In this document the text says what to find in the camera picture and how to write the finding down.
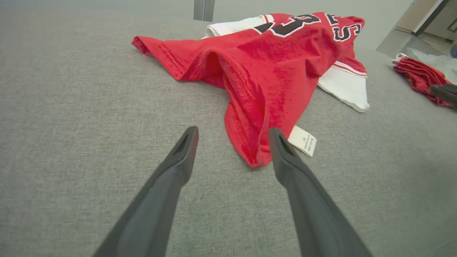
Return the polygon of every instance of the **red cloth with white trim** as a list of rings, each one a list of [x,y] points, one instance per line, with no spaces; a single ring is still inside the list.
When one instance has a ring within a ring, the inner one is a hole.
[[[271,161],[268,129],[277,127],[289,136],[319,77],[340,58],[355,56],[353,41],[364,23],[322,12],[284,15],[282,21],[220,37],[135,37],[132,44],[176,80],[225,88],[227,133],[241,157],[256,167]]]
[[[435,68],[432,68],[420,61],[411,59],[405,55],[400,60],[394,60],[393,69],[405,77],[410,83],[411,88],[419,93],[424,94],[430,101],[446,107],[451,107],[444,100],[430,94],[429,87],[433,85],[451,84],[446,80],[444,74]]]

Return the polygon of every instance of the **white clothing tag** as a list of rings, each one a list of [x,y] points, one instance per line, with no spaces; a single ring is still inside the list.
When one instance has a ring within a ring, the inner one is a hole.
[[[297,126],[293,126],[288,141],[309,157],[313,157],[317,140],[310,133],[304,131],[303,129]]]

